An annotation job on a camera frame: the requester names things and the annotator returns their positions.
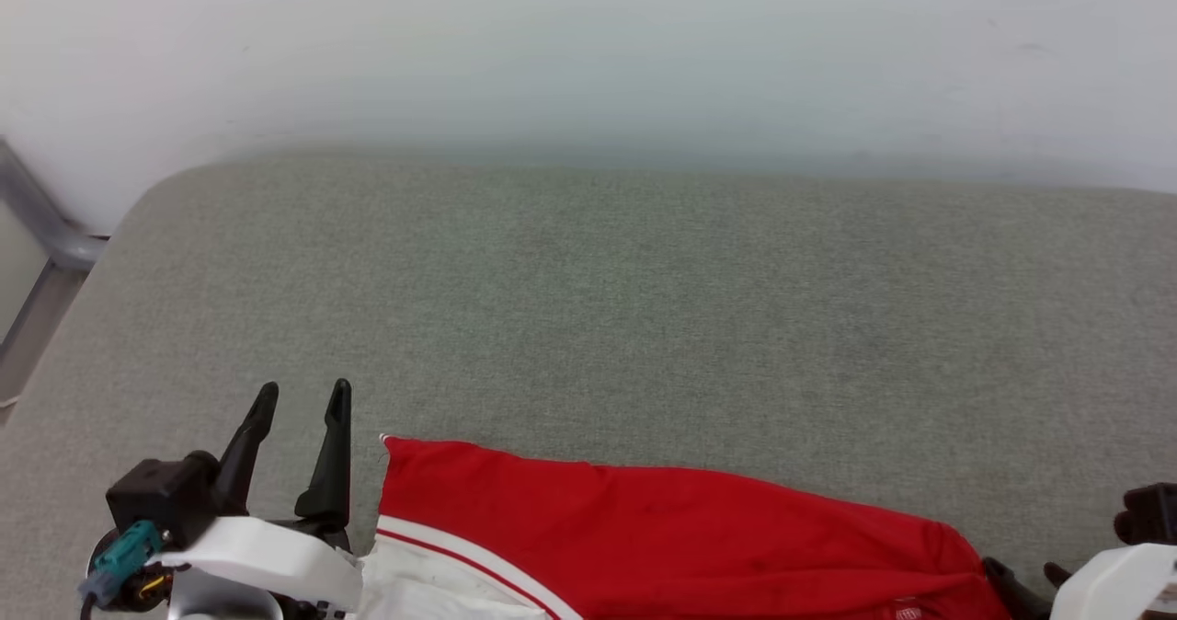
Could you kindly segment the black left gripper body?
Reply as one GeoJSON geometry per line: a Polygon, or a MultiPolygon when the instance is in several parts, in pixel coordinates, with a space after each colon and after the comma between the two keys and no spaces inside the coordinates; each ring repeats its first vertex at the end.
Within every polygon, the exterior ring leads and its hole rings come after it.
{"type": "Polygon", "coordinates": [[[331,516],[297,518],[287,520],[287,528],[300,534],[315,536],[315,539],[330,545],[332,548],[353,553],[352,545],[350,545],[348,524],[346,521],[339,524],[331,516]]]}

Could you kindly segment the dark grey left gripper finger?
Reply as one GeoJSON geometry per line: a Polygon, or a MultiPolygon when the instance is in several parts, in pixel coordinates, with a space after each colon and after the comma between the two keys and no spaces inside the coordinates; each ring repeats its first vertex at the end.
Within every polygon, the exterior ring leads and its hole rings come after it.
{"type": "Polygon", "coordinates": [[[248,514],[248,494],[260,445],[270,435],[280,388],[275,382],[264,384],[253,405],[242,418],[220,456],[220,469],[214,482],[219,514],[245,516],[248,514]]]}
{"type": "Polygon", "coordinates": [[[295,502],[295,515],[319,526],[350,524],[350,424],[352,386],[338,378],[325,409],[326,427],[307,489],[295,502]]]}

